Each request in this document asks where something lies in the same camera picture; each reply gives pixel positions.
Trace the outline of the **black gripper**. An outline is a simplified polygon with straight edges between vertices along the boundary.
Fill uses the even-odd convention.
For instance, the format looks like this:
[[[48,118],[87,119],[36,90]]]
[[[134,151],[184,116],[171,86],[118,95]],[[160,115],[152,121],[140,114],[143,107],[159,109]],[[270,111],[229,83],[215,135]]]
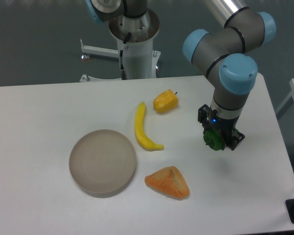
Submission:
[[[204,130],[210,129],[212,126],[220,132],[224,141],[223,150],[226,148],[234,150],[245,138],[244,134],[236,129],[241,111],[241,109],[210,108],[207,104],[204,104],[198,110],[197,120],[202,124]]]

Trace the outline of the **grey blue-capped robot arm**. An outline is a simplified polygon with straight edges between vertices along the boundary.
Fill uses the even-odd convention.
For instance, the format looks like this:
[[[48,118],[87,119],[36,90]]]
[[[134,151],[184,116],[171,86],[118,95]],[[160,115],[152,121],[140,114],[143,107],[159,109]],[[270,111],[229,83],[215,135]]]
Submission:
[[[198,29],[183,43],[183,54],[213,85],[210,105],[198,110],[205,143],[213,150],[235,149],[244,139],[236,123],[254,87],[258,67],[245,55],[270,42],[276,34],[273,17],[253,12],[242,0],[208,0],[207,7],[223,26],[211,34]],[[88,0],[95,22],[108,22],[117,41],[121,78],[152,78],[156,72],[153,39],[159,18],[145,0]]]

